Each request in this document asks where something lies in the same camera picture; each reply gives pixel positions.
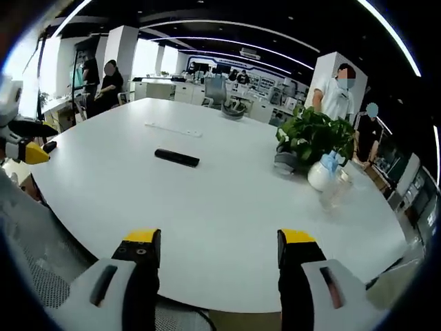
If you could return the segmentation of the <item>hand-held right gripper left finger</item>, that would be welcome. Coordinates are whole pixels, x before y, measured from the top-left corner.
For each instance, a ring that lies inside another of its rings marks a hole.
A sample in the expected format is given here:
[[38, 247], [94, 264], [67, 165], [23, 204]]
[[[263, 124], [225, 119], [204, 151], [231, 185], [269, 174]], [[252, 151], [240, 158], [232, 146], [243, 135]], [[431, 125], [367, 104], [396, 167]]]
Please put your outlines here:
[[155, 330], [161, 230], [135, 230], [70, 286], [49, 316], [61, 330]]

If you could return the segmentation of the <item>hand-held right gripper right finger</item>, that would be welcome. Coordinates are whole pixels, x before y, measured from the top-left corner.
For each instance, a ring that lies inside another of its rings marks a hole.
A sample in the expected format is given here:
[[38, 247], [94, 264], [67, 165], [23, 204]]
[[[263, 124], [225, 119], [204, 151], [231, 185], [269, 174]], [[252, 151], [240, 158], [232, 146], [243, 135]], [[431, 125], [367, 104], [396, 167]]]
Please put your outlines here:
[[282, 330], [373, 330], [383, 316], [365, 284], [306, 232], [278, 231], [278, 269]]

